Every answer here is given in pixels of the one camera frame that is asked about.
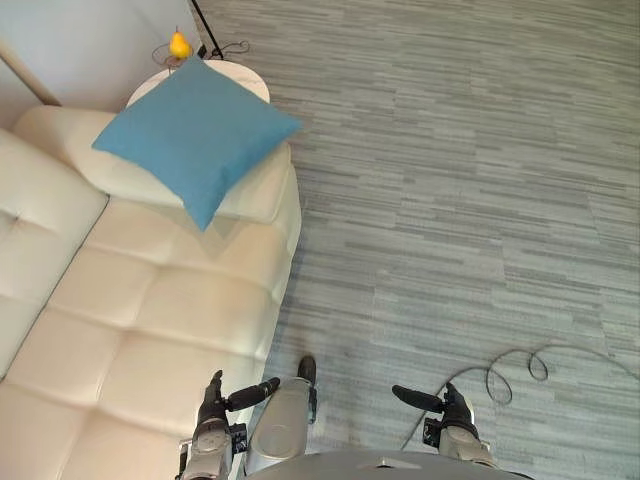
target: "sofa armrest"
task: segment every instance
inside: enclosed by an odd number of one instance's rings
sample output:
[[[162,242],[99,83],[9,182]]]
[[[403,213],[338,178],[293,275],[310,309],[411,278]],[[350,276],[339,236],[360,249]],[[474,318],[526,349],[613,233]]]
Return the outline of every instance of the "sofa armrest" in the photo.
[[[27,111],[13,131],[109,195],[181,207],[182,200],[147,170],[91,148],[113,117],[94,110],[39,106]],[[283,143],[227,193],[216,214],[271,223],[280,207],[290,160],[291,149]]]

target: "striped carpet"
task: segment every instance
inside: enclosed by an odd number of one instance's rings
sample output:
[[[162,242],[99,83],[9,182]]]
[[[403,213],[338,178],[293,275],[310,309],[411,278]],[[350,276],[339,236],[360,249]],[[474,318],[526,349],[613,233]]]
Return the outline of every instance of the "striped carpet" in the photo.
[[[638,371],[637,0],[200,3],[305,125],[266,375],[315,354],[310,451],[398,448],[418,412],[391,385],[433,391],[512,347],[569,342]],[[545,383],[521,354],[498,365],[510,405],[481,373],[456,382],[501,467],[640,478],[638,382],[590,354],[542,357]]]

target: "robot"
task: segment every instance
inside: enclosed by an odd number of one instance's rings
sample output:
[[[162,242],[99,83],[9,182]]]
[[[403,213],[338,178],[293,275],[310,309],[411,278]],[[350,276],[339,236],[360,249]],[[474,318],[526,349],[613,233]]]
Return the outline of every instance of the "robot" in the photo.
[[[444,399],[394,385],[401,401],[425,412],[423,443],[439,455],[404,451],[348,451],[305,455],[307,428],[317,410],[316,364],[305,356],[295,378],[272,378],[224,398],[222,371],[206,387],[198,420],[180,445],[175,480],[228,480],[235,455],[246,452],[242,473],[249,480],[518,480],[531,478],[499,470],[480,441],[473,410],[448,383]],[[271,397],[248,441],[245,424],[229,425],[226,412]]]

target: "white wall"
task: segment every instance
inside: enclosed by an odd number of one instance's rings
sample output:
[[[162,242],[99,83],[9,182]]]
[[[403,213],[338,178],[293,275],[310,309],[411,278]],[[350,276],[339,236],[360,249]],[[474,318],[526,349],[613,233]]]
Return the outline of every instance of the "white wall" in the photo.
[[[0,59],[0,128],[11,129],[18,117],[40,100]]]
[[[188,0],[2,0],[0,41],[62,105],[117,111],[176,26],[200,45]]]

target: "sofa cushion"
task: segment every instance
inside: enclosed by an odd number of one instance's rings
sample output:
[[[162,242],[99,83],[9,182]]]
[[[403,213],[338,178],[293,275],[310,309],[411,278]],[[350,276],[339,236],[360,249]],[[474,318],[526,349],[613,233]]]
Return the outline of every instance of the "sofa cushion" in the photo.
[[[67,166],[0,130],[0,377],[105,204]]]
[[[127,200],[182,206],[182,200],[150,172],[91,148],[113,113],[40,106],[27,111],[13,131],[77,170],[96,188]],[[224,197],[217,214],[271,223],[279,211],[291,149],[281,144]]]
[[[93,148],[149,170],[204,230],[229,189],[299,128],[193,56],[118,113]]]
[[[0,478],[173,478],[212,373],[224,394],[261,379],[299,232],[287,205],[285,228],[217,216],[202,233],[112,197],[0,384]]]

